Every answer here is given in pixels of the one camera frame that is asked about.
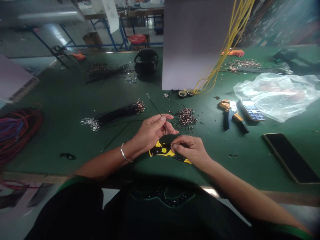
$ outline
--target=floor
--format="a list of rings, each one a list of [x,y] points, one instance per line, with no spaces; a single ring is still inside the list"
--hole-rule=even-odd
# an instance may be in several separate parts
[[[154,31],[153,19],[145,21],[146,27],[140,20],[140,27],[135,27],[136,34],[149,34],[150,42],[163,42],[163,35],[156,35]],[[127,36],[133,35],[133,30],[129,27],[128,21],[124,20]],[[99,22],[95,25],[97,32],[103,44],[112,44],[110,37],[107,33],[103,23]],[[78,22],[65,24],[65,28],[69,35],[73,38],[77,45],[83,45],[85,42],[82,37],[88,32],[95,32],[91,22]],[[55,45],[63,46],[69,42],[69,38],[58,24],[45,24],[38,27],[37,34],[49,46]],[[123,40],[120,30],[112,34],[115,43],[122,44]],[[113,47],[106,47],[106,51],[113,51]],[[51,56],[49,50],[40,43],[35,36],[23,29],[0,29],[0,52],[8,58],[23,58],[23,57],[43,57]]]
[[[53,185],[43,196],[42,201],[33,208],[32,211],[27,214],[11,218],[11,219],[1,219],[1,214],[8,209],[0,210],[0,232],[1,239],[24,239],[24,237],[28,234],[30,229],[32,228],[38,214],[40,213],[43,206],[48,202],[48,200],[57,192],[59,189],[59,185]],[[103,198],[103,206],[109,202],[119,190],[116,189],[102,189],[104,198]],[[10,194],[11,190],[0,192],[0,197]],[[231,208],[240,218],[242,218],[248,225],[248,223],[240,213],[231,205],[231,203],[227,199],[218,199],[223,204]],[[288,205],[281,204],[288,212],[290,212],[297,220],[303,223],[311,233],[316,233],[319,226],[319,216],[320,216],[320,208],[316,207],[308,207],[308,206],[297,206],[297,205]]]

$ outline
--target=hand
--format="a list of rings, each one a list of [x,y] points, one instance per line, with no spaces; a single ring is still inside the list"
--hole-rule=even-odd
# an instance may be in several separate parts
[[[167,119],[173,119],[172,115],[160,114],[155,115],[143,121],[139,131],[133,137],[132,142],[136,144],[141,153],[153,148],[157,141],[166,134],[178,134]]]
[[[179,136],[171,143],[171,150],[185,156],[191,163],[198,168],[203,168],[206,163],[212,161],[204,148],[201,138],[191,136]]]

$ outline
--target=clear plastic bag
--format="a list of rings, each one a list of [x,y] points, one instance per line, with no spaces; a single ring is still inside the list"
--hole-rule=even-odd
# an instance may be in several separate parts
[[[320,97],[315,89],[318,82],[314,75],[261,73],[252,82],[236,84],[233,90],[239,99],[251,98],[265,116],[283,123],[303,113]]]

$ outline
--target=white board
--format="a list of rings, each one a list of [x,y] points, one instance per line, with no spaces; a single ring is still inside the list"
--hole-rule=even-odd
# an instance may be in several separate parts
[[[32,74],[0,54],[0,100],[10,102],[9,98],[32,78]]]
[[[114,0],[102,0],[104,10],[110,26],[110,33],[119,29],[119,17]]]
[[[194,88],[216,65],[233,0],[174,0],[164,6],[162,90]]]

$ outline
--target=phone screen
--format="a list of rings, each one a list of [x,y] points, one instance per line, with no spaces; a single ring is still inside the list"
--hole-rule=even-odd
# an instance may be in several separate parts
[[[273,152],[276,151],[287,170],[299,183],[320,183],[320,178],[282,133],[270,133],[262,137],[269,145],[272,145]]]
[[[249,111],[259,110],[251,99],[244,99],[244,100],[241,100],[241,102],[244,105],[244,107]]]

